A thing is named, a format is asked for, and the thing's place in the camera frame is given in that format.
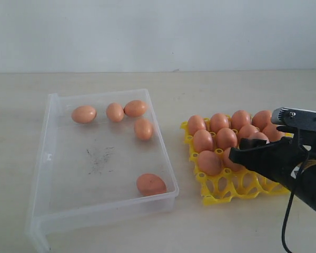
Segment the black cable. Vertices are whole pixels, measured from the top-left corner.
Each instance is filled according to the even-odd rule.
[[[285,229],[287,228],[287,222],[288,222],[288,218],[289,218],[289,213],[290,213],[291,205],[293,203],[295,191],[296,191],[296,188],[297,188],[297,185],[298,185],[298,179],[299,179],[299,177],[300,177],[300,175],[301,175],[301,173],[303,171],[303,168],[305,167],[308,159],[309,159],[309,152],[306,150],[306,156],[305,156],[305,159],[304,159],[304,161],[302,162],[302,164],[301,164],[301,166],[299,168],[299,171],[297,172],[295,184],[294,184],[294,187],[293,187],[293,189],[292,189],[292,191],[290,193],[287,209],[285,211],[285,215],[284,215],[284,219],[283,219],[281,240],[282,240],[283,248],[284,248],[284,250],[287,253],[293,253],[293,252],[290,251],[290,249],[288,248],[287,244],[285,243]]]

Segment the egg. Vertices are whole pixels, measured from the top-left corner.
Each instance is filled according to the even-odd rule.
[[[215,136],[216,147],[225,150],[229,147],[236,147],[238,139],[232,129],[222,128]]]
[[[244,126],[251,123],[251,116],[245,110],[238,110],[234,112],[231,117],[231,128],[238,131]]]
[[[124,110],[123,107],[118,103],[111,103],[106,108],[106,116],[112,122],[120,122],[124,118]]]
[[[262,133],[264,133],[271,142],[278,141],[284,136],[284,133],[277,130],[276,127],[277,125],[271,123],[268,124],[262,131]]]
[[[216,176],[222,170],[222,162],[220,157],[209,150],[204,150],[199,153],[197,158],[199,170],[208,176]]]
[[[92,122],[96,118],[96,116],[96,109],[90,105],[79,106],[72,112],[73,121],[82,124]]]
[[[234,163],[231,161],[231,159],[229,159],[230,152],[231,152],[231,148],[225,149],[225,151],[223,151],[223,154],[222,154],[223,165],[226,168],[230,168],[232,171],[235,171],[235,172],[242,170],[244,168],[243,165]]]
[[[194,151],[200,153],[204,150],[214,150],[212,135],[205,129],[198,130],[193,136]]]
[[[142,100],[133,100],[124,107],[124,113],[132,118],[142,116],[146,110],[147,104]]]
[[[137,189],[143,196],[152,196],[167,192],[164,181],[155,174],[146,173],[137,178]]]
[[[201,116],[193,115],[189,118],[189,121],[187,122],[187,128],[189,130],[189,135],[194,135],[196,131],[200,129],[206,130],[206,123]]]
[[[153,135],[153,124],[148,119],[138,119],[134,124],[133,130],[138,139],[147,141]]]
[[[217,133],[222,128],[229,128],[230,122],[227,116],[223,113],[216,113],[210,119],[210,130]]]
[[[258,112],[252,118],[252,124],[262,131],[268,124],[271,123],[272,112],[270,110],[263,110]]]
[[[253,125],[244,125],[238,132],[238,142],[241,138],[248,138],[252,133],[257,133],[259,130]]]
[[[265,140],[267,143],[269,143],[268,137],[261,132],[252,133],[250,136],[248,136],[248,139],[259,139],[259,140]]]

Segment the transparent tray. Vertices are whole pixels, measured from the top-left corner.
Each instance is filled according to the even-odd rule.
[[[106,117],[110,103],[135,99],[148,104],[143,117],[155,128],[150,141],[136,139],[135,119],[112,123]],[[85,104],[97,109],[96,119],[73,122],[72,111]],[[142,197],[136,180],[143,173],[160,176],[167,193]],[[179,189],[148,91],[50,94],[31,194],[26,233],[39,253],[51,251],[46,235],[52,232],[172,210]]]

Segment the beige table surface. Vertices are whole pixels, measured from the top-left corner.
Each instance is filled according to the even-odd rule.
[[[0,74],[0,252],[35,252],[24,226],[47,95],[143,87],[180,187],[173,212],[51,234],[52,252],[284,252],[280,236],[289,196],[202,207],[179,126],[193,114],[281,106],[316,110],[316,71]],[[295,253],[316,252],[316,213],[298,199],[287,241]]]

